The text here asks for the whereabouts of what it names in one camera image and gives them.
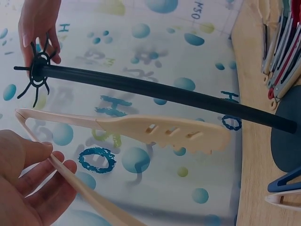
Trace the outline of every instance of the beige plastic tongs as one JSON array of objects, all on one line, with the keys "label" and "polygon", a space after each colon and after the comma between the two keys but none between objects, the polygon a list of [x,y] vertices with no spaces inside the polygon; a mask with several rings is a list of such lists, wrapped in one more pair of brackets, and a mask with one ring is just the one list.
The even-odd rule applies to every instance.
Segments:
[{"label": "beige plastic tongs", "polygon": [[[25,124],[28,118],[106,130],[146,144],[155,142],[161,147],[172,145],[175,150],[184,147],[192,153],[200,150],[208,154],[212,150],[222,151],[230,141],[230,132],[222,126],[172,117],[129,115],[119,118],[95,118],[32,109],[17,109],[16,117],[31,139],[38,142],[39,140]],[[113,226],[145,225],[86,186],[54,155],[50,156],[49,161],[69,184],[110,224]]]}]

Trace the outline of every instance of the plastic tablecloth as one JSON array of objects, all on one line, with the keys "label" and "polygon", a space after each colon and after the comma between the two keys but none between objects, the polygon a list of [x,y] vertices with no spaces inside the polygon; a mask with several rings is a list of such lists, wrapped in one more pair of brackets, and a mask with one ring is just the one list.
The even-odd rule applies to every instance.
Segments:
[{"label": "plastic tablecloth", "polygon": [[[238,0],[63,1],[56,30],[62,66],[114,73],[192,90],[239,103],[230,31]],[[14,110],[32,108],[35,89],[14,71],[23,59],[17,23],[22,3],[0,1],[0,129],[29,138]],[[147,225],[233,226],[241,177],[241,120],[161,99],[48,79],[34,109],[97,117],[153,114],[226,127],[222,152],[196,154],[63,123],[28,120],[41,141],[52,142],[78,165],[89,187]],[[94,155],[82,154],[94,148]],[[77,195],[56,226],[109,226]]]}]

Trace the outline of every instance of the hand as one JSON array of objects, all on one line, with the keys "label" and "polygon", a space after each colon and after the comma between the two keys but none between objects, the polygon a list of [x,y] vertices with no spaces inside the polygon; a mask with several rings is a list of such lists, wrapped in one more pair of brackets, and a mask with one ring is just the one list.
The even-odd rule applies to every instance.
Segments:
[{"label": "hand", "polygon": [[[50,143],[26,140],[10,130],[0,130],[0,222],[5,226],[48,226],[68,208],[76,191],[57,172],[36,193],[36,188],[55,170],[47,158]],[[53,152],[63,161],[64,155]],[[23,169],[37,164],[22,175]],[[64,165],[75,173],[72,160]]]},{"label": "hand", "polygon": [[36,44],[36,39],[39,38],[40,46],[44,49],[46,33],[48,33],[51,41],[51,45],[48,45],[47,48],[48,55],[51,55],[56,49],[57,54],[52,60],[56,64],[61,62],[58,55],[60,43],[55,30],[60,6],[61,0],[25,0],[18,25],[25,67],[30,67],[32,64],[33,52],[30,43]]}]

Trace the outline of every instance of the black rod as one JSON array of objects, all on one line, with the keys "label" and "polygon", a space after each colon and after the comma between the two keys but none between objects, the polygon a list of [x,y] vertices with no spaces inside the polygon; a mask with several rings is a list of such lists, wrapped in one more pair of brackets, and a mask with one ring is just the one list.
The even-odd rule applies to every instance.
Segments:
[{"label": "black rod", "polygon": [[228,100],[151,81],[55,65],[37,67],[35,74],[163,99],[211,112],[234,116],[292,134],[297,130],[297,123],[292,120]]}]

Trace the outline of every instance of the wooden table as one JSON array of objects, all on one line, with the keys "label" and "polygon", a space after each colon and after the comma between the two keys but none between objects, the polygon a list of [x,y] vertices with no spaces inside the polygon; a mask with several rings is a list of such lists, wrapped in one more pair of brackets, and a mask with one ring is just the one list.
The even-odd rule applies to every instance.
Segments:
[{"label": "wooden table", "polygon": [[[261,26],[257,2],[245,0],[233,29],[241,103],[263,111],[269,110],[267,88],[261,74]],[[277,0],[269,0],[270,20],[276,22]],[[273,162],[270,151],[271,129],[243,122],[243,165],[237,226],[300,226],[301,212],[285,210],[265,202],[268,184],[284,175]],[[301,197],[286,202],[301,203]]]}]

